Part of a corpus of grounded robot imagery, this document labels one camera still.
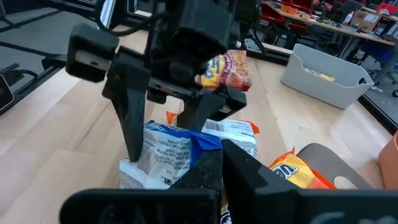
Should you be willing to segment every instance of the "yellow snack bag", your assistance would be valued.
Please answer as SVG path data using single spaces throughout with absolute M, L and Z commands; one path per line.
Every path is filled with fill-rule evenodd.
M 281 155 L 269 168 L 304 189 L 336 189 L 329 180 L 295 156 L 294 149 Z
M 229 50 L 207 62 L 205 74 L 200 83 L 208 90 L 226 84 L 241 91 L 248 91 L 251 86 L 246 51 Z

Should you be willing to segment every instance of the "wooden table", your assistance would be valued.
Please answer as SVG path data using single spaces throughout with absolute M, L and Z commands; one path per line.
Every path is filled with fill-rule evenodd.
M 288 17 L 288 18 L 291 18 L 291 19 L 294 19 L 294 20 L 302 21 L 302 22 L 305 22 L 307 24 L 313 24 L 313 25 L 316 25 L 316 26 L 319 26 L 319 27 L 322 27 L 322 28 L 325 28 L 325 29 L 328 29 L 328 30 L 339 32 L 341 34 L 346 34 L 346 35 L 350 35 L 350 36 L 353 36 L 353 37 L 360 37 L 360 38 L 363 38 L 363 39 L 376 41 L 376 42 L 380 42 L 380 43 L 387 44 L 387 45 L 395 45 L 395 43 L 393 43 L 391 41 L 388 41 L 388 40 L 384 40 L 384 39 L 382 39 L 382 38 L 380 38 L 380 37 L 378 37 L 378 36 L 376 36 L 374 34 L 357 33 L 357 32 L 355 32 L 353 30 L 344 29 L 344 26 L 342 26 L 342 28 L 337 28 L 337 27 L 334 27 L 334 26 L 331 26 L 331 25 L 328 25 L 328 24 L 324 24 L 322 22 L 317 22 L 314 19 L 303 19 L 302 17 L 300 17 L 298 15 L 291 15 L 289 13 L 282 12 L 280 9 L 274 7 L 271 2 L 266 2 L 266 4 L 269 7 L 271 7 L 275 12 L 280 14 L 281 16 L 285 16 L 285 17 Z
M 378 13 L 376 12 L 376 10 L 370 9 L 370 8 L 368 8 L 368 7 L 362 7 L 361 10 L 366 11 L 366 12 L 370 12 L 370 13 L 374 13 L 374 14 L 378 14 Z M 381 14 L 381 16 L 382 16 L 383 18 L 385 18 L 385 19 L 398 22 L 398 17 L 396 17 L 396 16 L 385 15 L 385 14 Z
M 121 40 L 143 51 L 147 33 Z M 382 188 L 379 151 L 391 135 L 358 102 L 340 110 L 280 82 L 285 67 L 250 58 L 248 106 L 232 118 L 255 122 L 259 160 L 317 142 L 333 149 L 374 187 Z M 0 116 L 0 223 L 57 223 L 71 194 L 118 187 L 125 145 L 111 102 L 94 84 L 61 70 Z M 147 102 L 145 120 L 165 122 L 178 99 Z

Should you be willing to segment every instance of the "white plastic bin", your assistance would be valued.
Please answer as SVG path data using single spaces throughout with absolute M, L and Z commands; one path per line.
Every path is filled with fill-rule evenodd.
M 304 66 L 335 78 L 326 80 L 304 70 Z M 282 83 L 341 109 L 347 108 L 374 84 L 363 67 L 296 44 Z

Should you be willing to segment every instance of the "blue label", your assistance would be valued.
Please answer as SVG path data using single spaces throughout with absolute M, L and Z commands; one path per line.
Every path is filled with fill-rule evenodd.
M 221 139 L 210 134 L 201 133 L 198 131 L 190 131 L 187 129 L 179 128 L 176 126 L 169 126 L 156 123 L 155 121 L 148 121 L 145 127 L 152 131 L 158 131 L 169 134 L 176 138 L 191 139 L 191 152 L 190 152 L 190 166 L 199 159 L 204 151 L 222 149 Z

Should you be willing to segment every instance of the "orange object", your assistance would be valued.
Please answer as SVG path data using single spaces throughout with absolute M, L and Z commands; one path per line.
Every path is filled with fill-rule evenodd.
M 289 7 L 289 10 L 287 13 L 291 14 L 291 15 L 295 15 L 297 12 L 297 9 L 293 8 L 293 7 Z
M 289 12 L 289 9 L 290 9 L 290 6 L 286 6 L 286 5 L 284 5 L 284 4 L 280 6 L 280 10 L 281 10 L 282 12 L 288 13 L 288 12 Z
M 166 111 L 167 124 L 169 125 L 174 124 L 176 122 L 177 115 L 178 115 L 177 113 Z M 251 121 L 243 121 L 243 122 L 247 122 L 251 125 L 254 134 L 260 133 L 259 127 L 257 127 L 257 125 L 255 125 L 253 122 Z
M 385 189 L 398 189 L 398 132 L 379 154 L 379 165 Z
M 336 189 L 324 176 L 294 155 L 294 149 L 279 156 L 269 168 L 304 189 Z

